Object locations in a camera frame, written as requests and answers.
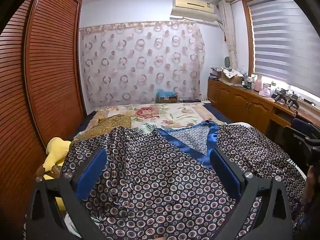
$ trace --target curtain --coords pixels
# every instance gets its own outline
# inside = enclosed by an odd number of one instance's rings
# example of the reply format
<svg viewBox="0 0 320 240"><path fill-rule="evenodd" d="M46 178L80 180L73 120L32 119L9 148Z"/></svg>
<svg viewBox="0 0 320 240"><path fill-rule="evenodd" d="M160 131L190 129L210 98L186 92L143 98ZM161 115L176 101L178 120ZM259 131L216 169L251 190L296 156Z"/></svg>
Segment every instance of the curtain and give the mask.
<svg viewBox="0 0 320 240"><path fill-rule="evenodd" d="M222 18L222 23L224 26L224 33L227 40L227 46L230 58L230 67L233 69L238 69L238 60L236 52L236 31L235 24L233 21L233 15L231 11L231 6L229 2L221 0L219 3L219 10Z"/></svg>
<svg viewBox="0 0 320 240"><path fill-rule="evenodd" d="M158 89L200 99L205 46L194 22L139 22L81 30L80 68L92 107L153 103Z"/></svg>
<svg viewBox="0 0 320 240"><path fill-rule="evenodd" d="M320 97L320 38L293 0L254 0L254 72Z"/></svg>

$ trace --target louvered wooden door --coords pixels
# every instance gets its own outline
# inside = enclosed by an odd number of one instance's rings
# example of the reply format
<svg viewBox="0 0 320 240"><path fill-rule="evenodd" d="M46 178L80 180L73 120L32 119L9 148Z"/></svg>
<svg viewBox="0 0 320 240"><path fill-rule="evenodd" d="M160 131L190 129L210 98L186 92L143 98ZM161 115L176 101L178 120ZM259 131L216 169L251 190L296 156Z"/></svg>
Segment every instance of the louvered wooden door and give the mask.
<svg viewBox="0 0 320 240"><path fill-rule="evenodd" d="M20 235L34 172L45 160L24 90L23 44L33 0L26 0L0 35L0 216L2 235Z"/></svg>
<svg viewBox="0 0 320 240"><path fill-rule="evenodd" d="M83 118L76 69L80 7L81 0L37 0L31 12L25 71L45 144L70 136Z"/></svg>
<svg viewBox="0 0 320 240"><path fill-rule="evenodd" d="M22 238L47 143L67 139L84 117L80 8L81 0L26 0L0 35L0 229L6 239Z"/></svg>

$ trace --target gold pillow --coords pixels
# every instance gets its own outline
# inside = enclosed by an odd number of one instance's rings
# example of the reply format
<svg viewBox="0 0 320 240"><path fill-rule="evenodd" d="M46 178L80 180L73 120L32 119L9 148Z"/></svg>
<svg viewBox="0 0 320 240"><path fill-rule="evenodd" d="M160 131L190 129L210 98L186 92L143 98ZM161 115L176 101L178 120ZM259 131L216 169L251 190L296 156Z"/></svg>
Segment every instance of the gold pillow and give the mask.
<svg viewBox="0 0 320 240"><path fill-rule="evenodd" d="M117 126L131 128L131 117L123 114L117 114L103 118L99 120L97 125L93 126L83 134L78 134L74 139L84 140L101 134L110 133L112 129Z"/></svg>

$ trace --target blue satin trim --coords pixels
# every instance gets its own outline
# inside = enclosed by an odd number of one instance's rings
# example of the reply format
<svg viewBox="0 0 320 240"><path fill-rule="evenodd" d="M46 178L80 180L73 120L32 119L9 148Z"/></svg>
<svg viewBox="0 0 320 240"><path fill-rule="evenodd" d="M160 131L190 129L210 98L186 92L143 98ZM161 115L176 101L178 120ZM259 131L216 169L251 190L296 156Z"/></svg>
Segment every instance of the blue satin trim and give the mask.
<svg viewBox="0 0 320 240"><path fill-rule="evenodd" d="M203 166L210 169L210 168L212 168L212 165L210 163L210 153L211 153L211 150L217 146L217 136L218 136L219 126L213 121L204 121L204 122L201 122L201 123L196 124L194 126L176 129L175 131L186 130L186 129L190 129L190 128L194 128L194 127L198 127L198 126L205 126L205 125L209 126L209 133L207 136L207 155L204 155L204 154L190 148L188 145L186 145L182 141L171 136L169 134L170 131L165 131L162 129L157 129L157 131L159 132L159 134L162 137L164 137L173 146L179 148L182 152L191 156L192 158L194 158L195 160L200 162Z"/></svg>

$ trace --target air conditioner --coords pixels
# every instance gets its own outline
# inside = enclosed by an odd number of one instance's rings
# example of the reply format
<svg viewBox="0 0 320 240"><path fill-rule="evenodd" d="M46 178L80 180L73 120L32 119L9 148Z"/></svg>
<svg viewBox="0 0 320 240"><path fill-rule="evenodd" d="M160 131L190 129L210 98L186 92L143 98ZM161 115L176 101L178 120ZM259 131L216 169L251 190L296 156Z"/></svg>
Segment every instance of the air conditioner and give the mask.
<svg viewBox="0 0 320 240"><path fill-rule="evenodd" d="M173 0L171 15L207 22L221 22L221 19L214 14L214 5L200 0Z"/></svg>

